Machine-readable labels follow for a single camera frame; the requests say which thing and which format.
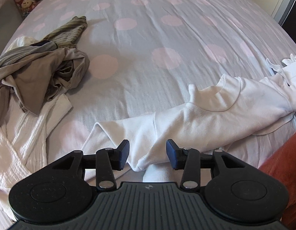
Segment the pile of clothes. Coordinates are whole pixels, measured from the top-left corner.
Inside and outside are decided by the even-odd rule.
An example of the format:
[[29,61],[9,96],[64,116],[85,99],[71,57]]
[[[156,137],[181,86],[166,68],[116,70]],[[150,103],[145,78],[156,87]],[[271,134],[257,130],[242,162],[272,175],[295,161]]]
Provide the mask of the pile of clothes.
[[75,44],[86,27],[86,17],[74,17],[42,41],[16,39],[0,56],[0,208],[11,219],[9,190],[47,165],[46,138],[72,107],[64,93],[89,67]]

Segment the bed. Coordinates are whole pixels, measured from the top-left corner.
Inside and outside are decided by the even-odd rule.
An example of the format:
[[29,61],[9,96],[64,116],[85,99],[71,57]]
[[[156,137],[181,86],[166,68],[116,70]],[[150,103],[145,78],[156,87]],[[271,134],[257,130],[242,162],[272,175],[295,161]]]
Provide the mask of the bed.
[[[81,149],[96,122],[178,106],[189,100],[189,84],[203,89],[224,73],[260,80],[274,75],[266,58],[280,64],[296,53],[251,0],[43,0],[9,44],[22,35],[42,39],[73,16],[87,17],[77,47],[91,62],[67,93],[72,110],[47,139],[48,163]],[[271,134],[220,147],[259,167],[295,132],[296,117]],[[130,170],[118,182],[143,175]]]

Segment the orange cloth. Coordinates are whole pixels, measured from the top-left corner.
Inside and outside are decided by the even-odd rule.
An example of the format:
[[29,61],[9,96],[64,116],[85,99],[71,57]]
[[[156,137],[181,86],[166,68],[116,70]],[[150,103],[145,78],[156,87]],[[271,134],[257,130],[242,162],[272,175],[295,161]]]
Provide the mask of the orange cloth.
[[264,173],[282,182],[289,192],[289,202],[282,223],[296,229],[296,133],[278,149],[260,168]]

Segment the mattress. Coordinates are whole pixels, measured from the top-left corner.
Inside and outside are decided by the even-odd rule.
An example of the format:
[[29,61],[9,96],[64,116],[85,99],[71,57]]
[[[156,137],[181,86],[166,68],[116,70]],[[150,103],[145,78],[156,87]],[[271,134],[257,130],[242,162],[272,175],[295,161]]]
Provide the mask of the mattress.
[[[251,0],[43,0],[13,35],[42,39],[73,16],[88,28],[77,43],[89,71],[67,95],[72,110],[47,139],[48,162],[81,149],[95,122],[159,112],[189,101],[222,74],[260,80],[296,53],[285,31]],[[296,132],[275,132],[222,149],[259,167]],[[141,180],[143,172],[120,179]]]

